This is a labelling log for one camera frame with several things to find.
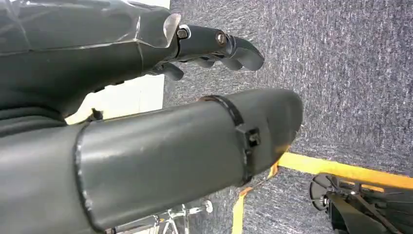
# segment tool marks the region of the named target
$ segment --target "robotic hand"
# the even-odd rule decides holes
[[[165,74],[172,80],[180,80],[184,73],[171,61],[194,62],[204,68],[210,68],[220,61],[232,71],[242,67],[256,71],[264,63],[264,57],[250,42],[219,29],[181,25],[176,35],[179,45],[176,57],[155,66],[150,74]]]
[[[253,71],[264,62],[247,40],[179,26],[180,15],[162,7],[125,0],[0,2],[0,36],[8,39],[0,44],[0,110],[44,107],[64,122],[88,93],[107,85],[146,74],[181,79],[171,62],[210,67],[221,61]]]

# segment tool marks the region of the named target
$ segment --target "prosthetic hand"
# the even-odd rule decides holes
[[[263,57],[221,30],[179,26],[165,8],[124,0],[0,3],[0,233],[127,229],[248,183],[300,128],[301,100],[287,90],[207,96],[67,126],[64,117],[89,92],[145,74],[180,79],[171,62],[257,70]]]

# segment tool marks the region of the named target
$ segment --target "black machine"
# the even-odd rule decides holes
[[[183,218],[188,234],[190,215],[213,208],[187,202],[247,184],[294,140],[302,122],[294,92],[210,95],[108,120],[93,110],[74,125],[64,119],[108,85],[143,75],[180,80],[172,62],[217,61],[256,71],[264,58],[245,39],[180,25],[180,15],[131,0],[0,0],[0,233],[158,233],[164,225],[178,234],[174,220]],[[321,202],[342,233],[331,204],[345,199],[332,192]]]
[[[413,233],[413,191],[321,173],[310,184],[314,207],[336,234]]]

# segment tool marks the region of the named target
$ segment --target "bolt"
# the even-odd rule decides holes
[[[179,29],[178,32],[176,32],[176,35],[178,36],[179,39],[188,38],[188,32],[183,28]]]
[[[225,33],[219,32],[217,34],[217,42],[219,45],[225,45],[226,44],[226,36]]]

